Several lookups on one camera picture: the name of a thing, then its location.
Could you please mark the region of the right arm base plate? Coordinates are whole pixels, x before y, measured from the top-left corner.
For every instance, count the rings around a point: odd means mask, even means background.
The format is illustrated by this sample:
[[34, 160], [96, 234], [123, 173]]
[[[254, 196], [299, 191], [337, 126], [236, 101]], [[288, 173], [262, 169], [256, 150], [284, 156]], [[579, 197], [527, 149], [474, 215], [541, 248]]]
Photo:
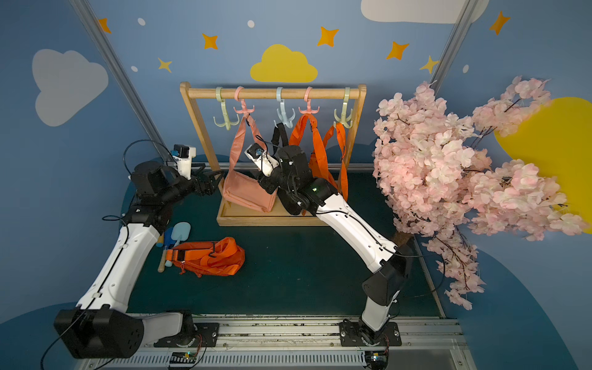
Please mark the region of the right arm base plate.
[[339, 322], [339, 339], [342, 347], [401, 346], [399, 326], [387, 322], [379, 331], [373, 331], [363, 322], [344, 319]]

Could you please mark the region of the orange sling bag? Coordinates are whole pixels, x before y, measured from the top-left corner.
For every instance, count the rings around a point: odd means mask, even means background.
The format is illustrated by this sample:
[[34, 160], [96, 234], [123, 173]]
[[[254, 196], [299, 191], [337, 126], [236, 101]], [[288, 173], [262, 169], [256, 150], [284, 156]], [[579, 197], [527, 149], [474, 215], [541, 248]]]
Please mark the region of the orange sling bag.
[[180, 268], [180, 274], [234, 276], [246, 260], [245, 250], [232, 237], [219, 241], [187, 242], [166, 252], [166, 261]]

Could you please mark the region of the pink shoulder bag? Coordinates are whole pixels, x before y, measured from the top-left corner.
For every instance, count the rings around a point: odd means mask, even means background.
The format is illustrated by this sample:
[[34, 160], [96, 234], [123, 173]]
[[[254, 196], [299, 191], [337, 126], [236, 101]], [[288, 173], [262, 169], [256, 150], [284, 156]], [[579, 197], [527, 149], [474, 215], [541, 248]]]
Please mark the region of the pink shoulder bag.
[[261, 135], [257, 128], [256, 121], [250, 114], [244, 115], [236, 136], [231, 146], [230, 167], [228, 175], [224, 181], [223, 197], [225, 200], [249, 208], [253, 211], [268, 213], [272, 211], [276, 200], [276, 193], [266, 192], [252, 177], [237, 172], [234, 168], [243, 153], [243, 146], [246, 137], [246, 124], [251, 128], [254, 142], [260, 146], [265, 146], [264, 142], [258, 138]]

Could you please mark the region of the black sling bag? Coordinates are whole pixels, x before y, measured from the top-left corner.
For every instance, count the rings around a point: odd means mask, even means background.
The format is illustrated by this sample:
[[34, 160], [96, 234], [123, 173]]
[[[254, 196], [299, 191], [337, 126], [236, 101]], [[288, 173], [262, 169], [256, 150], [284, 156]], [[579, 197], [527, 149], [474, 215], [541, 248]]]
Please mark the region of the black sling bag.
[[271, 146], [273, 154], [276, 154], [282, 147], [288, 146], [289, 139], [286, 132], [286, 127], [283, 123], [277, 123], [274, 125], [274, 132], [271, 140]]

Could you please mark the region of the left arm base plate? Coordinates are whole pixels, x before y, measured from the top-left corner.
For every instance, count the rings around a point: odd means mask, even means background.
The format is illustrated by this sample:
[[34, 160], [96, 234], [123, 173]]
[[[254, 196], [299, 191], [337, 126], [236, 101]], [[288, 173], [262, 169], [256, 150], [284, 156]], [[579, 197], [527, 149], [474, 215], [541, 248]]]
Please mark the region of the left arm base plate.
[[193, 323], [173, 336], [160, 339], [154, 348], [210, 348], [217, 344], [220, 324], [217, 322]]

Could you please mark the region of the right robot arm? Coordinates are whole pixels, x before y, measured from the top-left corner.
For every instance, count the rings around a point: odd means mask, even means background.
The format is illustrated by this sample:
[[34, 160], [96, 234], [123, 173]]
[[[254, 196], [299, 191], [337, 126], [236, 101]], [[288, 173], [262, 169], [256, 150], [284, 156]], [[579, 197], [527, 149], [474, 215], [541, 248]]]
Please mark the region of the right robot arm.
[[299, 146], [283, 146], [270, 154], [254, 143], [245, 151], [257, 166], [259, 185], [276, 193], [285, 210], [297, 216], [306, 211], [337, 232], [364, 261], [372, 275], [363, 282], [367, 296], [360, 329], [375, 341], [389, 322], [389, 311], [411, 271], [411, 257], [383, 237], [347, 203], [345, 194], [328, 180], [314, 177], [308, 157]]

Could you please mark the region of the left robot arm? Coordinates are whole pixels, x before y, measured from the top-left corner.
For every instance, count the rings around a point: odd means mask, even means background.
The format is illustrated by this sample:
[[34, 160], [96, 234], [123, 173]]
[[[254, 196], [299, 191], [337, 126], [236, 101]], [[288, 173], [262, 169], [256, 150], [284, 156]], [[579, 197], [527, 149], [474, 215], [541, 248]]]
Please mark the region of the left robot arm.
[[62, 310], [54, 328], [75, 359], [128, 359], [147, 344], [194, 334], [184, 311], [128, 315], [131, 293], [143, 265], [170, 223], [173, 206], [191, 194], [216, 193], [223, 171], [206, 171], [202, 163], [166, 166], [156, 161], [138, 164], [130, 175], [135, 200], [124, 216], [114, 248], [95, 282], [75, 308]]

